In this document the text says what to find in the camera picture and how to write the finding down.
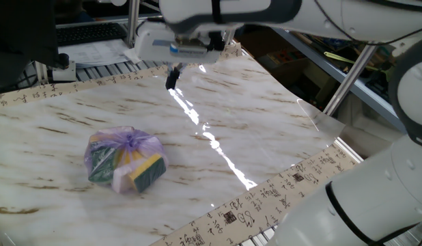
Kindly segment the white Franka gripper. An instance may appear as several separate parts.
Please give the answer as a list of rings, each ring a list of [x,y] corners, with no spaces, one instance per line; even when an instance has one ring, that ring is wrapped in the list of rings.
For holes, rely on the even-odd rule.
[[[216,62],[221,54],[221,32],[199,31],[189,35],[178,35],[162,22],[145,21],[137,27],[135,53],[145,61],[167,63]],[[165,87],[174,89],[180,71],[167,71]]]

